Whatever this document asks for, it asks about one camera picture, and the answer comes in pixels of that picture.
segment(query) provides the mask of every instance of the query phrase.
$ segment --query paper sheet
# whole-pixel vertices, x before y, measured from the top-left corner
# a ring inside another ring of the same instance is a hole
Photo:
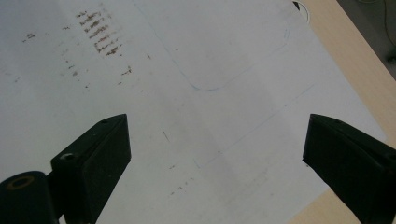
[[[384,134],[287,0],[0,3],[0,179],[126,113],[98,223],[285,223],[327,186],[309,114]]]

